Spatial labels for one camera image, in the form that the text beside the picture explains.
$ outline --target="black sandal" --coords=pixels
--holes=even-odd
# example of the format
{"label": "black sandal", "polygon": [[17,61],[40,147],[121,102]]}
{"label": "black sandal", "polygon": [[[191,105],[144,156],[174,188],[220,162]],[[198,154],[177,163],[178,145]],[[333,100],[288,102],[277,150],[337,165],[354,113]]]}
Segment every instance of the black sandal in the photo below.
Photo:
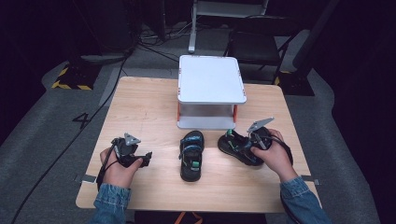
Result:
{"label": "black sandal", "polygon": [[236,157],[246,165],[262,165],[264,161],[250,151],[251,147],[252,143],[248,137],[244,137],[232,129],[229,129],[218,141],[220,151]]}
{"label": "black sandal", "polygon": [[202,152],[204,151],[204,136],[199,131],[192,131],[180,140],[181,160],[180,176],[188,182],[201,178]]}

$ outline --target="black and yellow hazard tape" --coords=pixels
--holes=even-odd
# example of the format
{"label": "black and yellow hazard tape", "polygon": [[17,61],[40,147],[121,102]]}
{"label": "black and yellow hazard tape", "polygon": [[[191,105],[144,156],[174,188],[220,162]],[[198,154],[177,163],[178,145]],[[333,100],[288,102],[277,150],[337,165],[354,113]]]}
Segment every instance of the black and yellow hazard tape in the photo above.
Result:
{"label": "black and yellow hazard tape", "polygon": [[70,64],[67,64],[52,84],[52,88],[84,91],[93,90],[93,84],[101,68],[101,65],[89,65],[77,72],[70,68]]}

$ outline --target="denim jacket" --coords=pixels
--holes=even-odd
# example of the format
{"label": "denim jacket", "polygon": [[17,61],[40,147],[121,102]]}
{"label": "denim jacket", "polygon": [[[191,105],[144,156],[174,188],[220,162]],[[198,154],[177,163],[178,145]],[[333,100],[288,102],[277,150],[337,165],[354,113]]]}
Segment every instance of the denim jacket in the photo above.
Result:
{"label": "denim jacket", "polygon": [[[130,197],[130,189],[102,184],[93,204],[96,211],[90,223],[125,223],[124,212]],[[280,197],[288,214],[287,223],[331,223],[302,178],[281,183]]]}

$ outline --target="chair seat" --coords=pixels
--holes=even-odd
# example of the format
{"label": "chair seat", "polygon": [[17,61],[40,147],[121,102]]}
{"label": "chair seat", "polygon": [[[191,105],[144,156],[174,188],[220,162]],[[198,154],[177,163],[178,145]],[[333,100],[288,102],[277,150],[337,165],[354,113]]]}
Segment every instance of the chair seat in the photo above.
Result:
{"label": "chair seat", "polygon": [[229,55],[240,63],[278,65],[281,60],[274,37],[268,35],[234,34]]}

